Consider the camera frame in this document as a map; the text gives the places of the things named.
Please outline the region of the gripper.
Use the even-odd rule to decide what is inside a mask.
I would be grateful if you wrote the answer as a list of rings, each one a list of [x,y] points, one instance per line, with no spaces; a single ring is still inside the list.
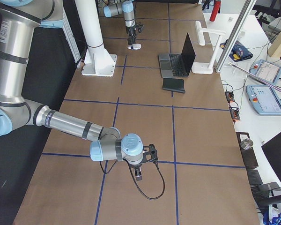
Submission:
[[[130,165],[134,169],[136,181],[142,180],[141,165]]]
[[[135,27],[129,27],[127,29],[127,33],[128,33],[128,45],[131,46],[133,45],[133,39],[136,39],[136,32],[135,32]]]

